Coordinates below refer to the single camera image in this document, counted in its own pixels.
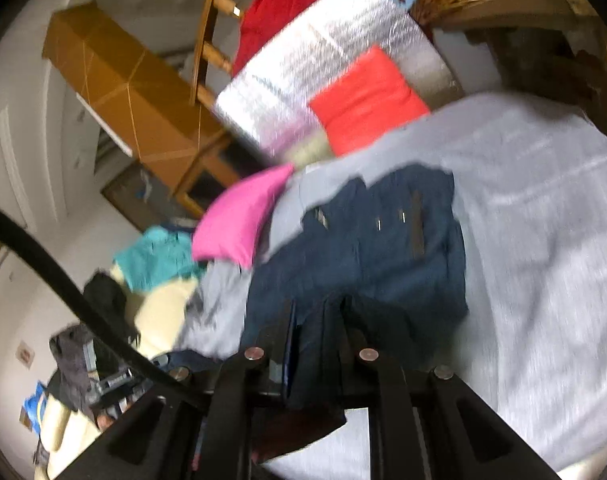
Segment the navy blue zip jacket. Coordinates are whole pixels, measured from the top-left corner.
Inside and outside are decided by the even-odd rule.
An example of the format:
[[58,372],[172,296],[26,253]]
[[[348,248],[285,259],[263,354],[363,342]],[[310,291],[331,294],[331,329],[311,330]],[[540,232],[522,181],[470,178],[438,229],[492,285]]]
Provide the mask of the navy blue zip jacket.
[[452,206],[454,179],[410,165],[374,183],[349,180],[310,208],[300,232],[264,263],[245,270],[210,262],[189,300],[178,348],[222,363],[253,346],[294,305],[288,386],[279,404],[256,411],[252,438],[275,457],[343,426],[349,408],[323,401],[323,307],[340,295],[396,310],[421,338],[425,365],[465,318],[466,256]]

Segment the cream leather sofa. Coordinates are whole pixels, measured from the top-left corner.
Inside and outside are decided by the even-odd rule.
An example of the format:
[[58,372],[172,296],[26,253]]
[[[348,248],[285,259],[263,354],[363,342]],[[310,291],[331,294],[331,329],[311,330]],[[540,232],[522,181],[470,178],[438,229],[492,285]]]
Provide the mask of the cream leather sofa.
[[[124,291],[125,319],[140,333],[136,350],[148,359],[170,351],[184,322],[186,301],[198,285],[197,278],[174,278],[149,292],[133,292],[117,264],[108,274]],[[72,408],[64,398],[58,373],[50,378],[38,407],[41,447],[34,477],[55,479],[100,436],[100,430],[94,419]]]

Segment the dark grey puffer jacket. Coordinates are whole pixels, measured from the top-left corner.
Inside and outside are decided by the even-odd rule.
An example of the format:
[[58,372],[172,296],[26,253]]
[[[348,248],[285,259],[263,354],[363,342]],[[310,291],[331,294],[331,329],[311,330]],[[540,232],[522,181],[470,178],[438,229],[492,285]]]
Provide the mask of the dark grey puffer jacket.
[[49,339],[49,350],[56,362],[56,370],[49,379],[46,391],[50,396],[74,412],[93,416],[86,395],[90,390],[90,375],[86,368],[84,347],[94,335],[83,324],[73,324]]

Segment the black garment on sofa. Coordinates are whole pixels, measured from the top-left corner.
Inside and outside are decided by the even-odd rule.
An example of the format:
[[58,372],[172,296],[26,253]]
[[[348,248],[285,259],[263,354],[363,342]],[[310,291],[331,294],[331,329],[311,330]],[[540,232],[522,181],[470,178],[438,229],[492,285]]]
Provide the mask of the black garment on sofa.
[[127,344],[140,342],[140,333],[125,318],[125,293],[109,274],[96,271],[85,284],[83,297],[121,340]]

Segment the teal garment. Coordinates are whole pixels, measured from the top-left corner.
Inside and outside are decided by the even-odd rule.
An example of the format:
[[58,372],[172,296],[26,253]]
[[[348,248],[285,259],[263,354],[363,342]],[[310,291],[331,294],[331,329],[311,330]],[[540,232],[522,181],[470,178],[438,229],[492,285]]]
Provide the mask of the teal garment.
[[134,244],[114,256],[114,263],[132,292],[150,292],[169,281],[204,274],[204,267],[192,258],[192,237],[163,226],[146,230]]

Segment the pink pillow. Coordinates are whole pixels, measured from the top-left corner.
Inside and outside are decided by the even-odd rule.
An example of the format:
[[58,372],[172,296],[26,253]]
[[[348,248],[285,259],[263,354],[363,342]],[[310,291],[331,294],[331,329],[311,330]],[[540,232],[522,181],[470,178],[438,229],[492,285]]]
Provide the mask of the pink pillow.
[[264,223],[293,173],[293,164],[268,168],[218,196],[192,236],[192,260],[222,259],[251,268]]

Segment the grey bed sheet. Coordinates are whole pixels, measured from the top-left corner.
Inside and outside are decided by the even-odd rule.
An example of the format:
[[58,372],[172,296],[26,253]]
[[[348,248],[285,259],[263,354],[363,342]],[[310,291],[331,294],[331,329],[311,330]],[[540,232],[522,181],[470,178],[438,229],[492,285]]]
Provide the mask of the grey bed sheet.
[[468,317],[448,363],[564,479],[607,465],[607,137],[534,96],[481,93],[292,177],[268,252],[351,178],[454,178]]

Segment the red-orange pillow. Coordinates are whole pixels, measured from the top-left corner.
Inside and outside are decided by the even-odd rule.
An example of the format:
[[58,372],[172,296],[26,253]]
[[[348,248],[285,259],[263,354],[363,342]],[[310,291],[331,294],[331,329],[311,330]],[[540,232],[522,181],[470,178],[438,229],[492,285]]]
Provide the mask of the red-orange pillow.
[[430,114],[395,62],[377,46],[317,92],[309,107],[335,156],[367,148],[388,131]]

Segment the silver foil insulation panel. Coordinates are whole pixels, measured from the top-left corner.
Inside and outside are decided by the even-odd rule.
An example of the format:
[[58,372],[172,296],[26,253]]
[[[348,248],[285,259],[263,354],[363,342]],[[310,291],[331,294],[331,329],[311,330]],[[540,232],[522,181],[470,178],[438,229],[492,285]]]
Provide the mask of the silver foil insulation panel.
[[214,114],[268,164],[302,168],[330,159],[309,99],[373,46],[383,48],[433,110],[463,96],[447,62],[392,0],[317,0],[218,94]]

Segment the wooden stair railing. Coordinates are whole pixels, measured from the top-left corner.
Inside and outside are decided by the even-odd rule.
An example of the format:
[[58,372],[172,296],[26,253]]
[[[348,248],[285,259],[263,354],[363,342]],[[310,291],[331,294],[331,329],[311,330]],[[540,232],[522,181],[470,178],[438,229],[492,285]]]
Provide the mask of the wooden stair railing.
[[210,67],[227,76],[233,73],[233,61],[212,42],[216,21],[221,16],[226,16],[240,22],[244,14],[245,11],[235,0],[204,0],[192,62],[192,104],[199,103],[208,110],[214,107],[216,93],[207,86]]

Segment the wooden side table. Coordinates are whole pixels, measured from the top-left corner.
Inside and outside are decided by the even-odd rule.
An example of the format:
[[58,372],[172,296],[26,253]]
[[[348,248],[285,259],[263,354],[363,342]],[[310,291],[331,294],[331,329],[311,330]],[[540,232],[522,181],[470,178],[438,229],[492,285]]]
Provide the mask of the wooden side table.
[[576,105],[607,135],[607,25],[588,0],[479,0],[433,26],[486,42],[507,87]]

